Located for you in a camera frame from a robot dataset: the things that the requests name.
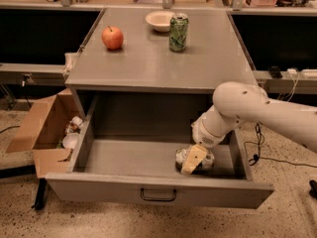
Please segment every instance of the desk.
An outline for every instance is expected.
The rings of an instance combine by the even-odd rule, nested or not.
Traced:
[[[174,53],[168,34],[145,22],[156,9],[106,10],[65,83],[85,117],[80,140],[68,172],[48,173],[47,181],[65,200],[259,207],[273,187],[253,182],[238,131],[213,149],[208,177],[185,177],[174,164],[220,83],[257,84],[226,11],[182,9],[188,43]],[[119,51],[101,42],[108,25],[124,33]]]

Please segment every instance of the cable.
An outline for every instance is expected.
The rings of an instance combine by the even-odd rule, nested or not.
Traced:
[[[293,74],[291,74],[291,73],[289,74],[290,78],[293,80],[293,87],[291,88],[290,92],[287,95],[285,95],[284,93],[280,93],[277,97],[277,100],[285,100],[285,98],[288,98],[287,100],[285,100],[288,102],[293,97],[295,90],[296,90],[297,83],[299,81],[299,72],[298,72],[298,70],[296,70],[296,71],[297,71],[296,78],[293,77]]]
[[[0,134],[1,134],[2,132],[5,132],[5,131],[9,130],[9,129],[19,128],[19,127],[20,127],[19,125],[10,126],[10,127],[8,127],[8,128],[5,128],[4,130],[0,131]]]
[[[254,144],[254,145],[258,146],[258,153],[254,154],[252,159],[249,159],[250,166],[254,166],[260,159],[262,159],[262,160],[266,160],[266,161],[273,161],[273,162],[278,162],[278,163],[286,163],[286,164],[290,164],[290,165],[293,165],[293,166],[308,167],[308,168],[317,169],[317,166],[314,166],[314,165],[303,164],[303,163],[293,163],[293,162],[289,162],[289,161],[286,161],[286,160],[279,160],[279,159],[270,158],[270,157],[262,157],[261,156],[261,149],[262,149],[262,144],[265,141],[265,137],[262,134],[261,126],[260,126],[259,123],[257,123],[257,125],[256,125],[256,133],[257,133],[257,138],[258,138],[257,142],[247,141],[247,142],[244,143],[245,151],[246,151],[247,154],[248,154],[247,147],[246,147],[247,144]]]
[[[244,143],[244,147],[245,147],[246,152],[247,152],[247,147],[246,147],[247,144],[254,144],[254,145],[258,146],[258,153],[254,154],[254,157],[252,159],[249,159],[250,166],[254,166],[259,161],[259,159],[261,157],[261,145],[265,141],[265,137],[261,131],[260,123],[257,123],[255,129],[256,129],[258,141],[257,142],[247,141]]]
[[[25,94],[25,96],[24,96],[24,97],[26,98],[26,100],[27,100],[27,102],[28,102],[29,107],[32,107],[32,105],[31,105],[31,103],[30,103],[30,101],[29,101],[28,96]]]
[[[309,168],[314,168],[314,169],[317,169],[317,166],[314,166],[314,165],[309,165],[309,164],[303,164],[303,163],[292,163],[292,162],[289,162],[289,161],[278,160],[278,159],[275,159],[275,158],[269,158],[269,157],[261,157],[261,159],[263,159],[263,160],[267,160],[267,161],[278,162],[278,163],[287,163],[287,164],[290,164],[290,165],[293,165],[293,166],[302,166],[302,167],[309,167]]]

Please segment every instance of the drawer handle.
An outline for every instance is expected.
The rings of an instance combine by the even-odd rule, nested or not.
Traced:
[[[172,191],[172,197],[171,198],[158,198],[158,197],[148,197],[145,196],[145,190],[141,188],[141,198],[144,201],[155,201],[155,202],[172,202],[176,200],[176,189]]]

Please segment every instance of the power strip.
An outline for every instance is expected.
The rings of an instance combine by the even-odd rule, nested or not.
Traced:
[[[306,79],[317,79],[317,68],[305,68],[301,73]]]

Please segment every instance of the gray table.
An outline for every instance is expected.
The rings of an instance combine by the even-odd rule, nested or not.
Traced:
[[[188,15],[187,48],[174,53],[168,34],[152,30],[145,20],[155,9],[108,8],[71,72],[66,85],[76,89],[212,93],[222,82],[255,84],[225,10],[173,9]],[[125,41],[108,51],[101,33],[121,28]]]

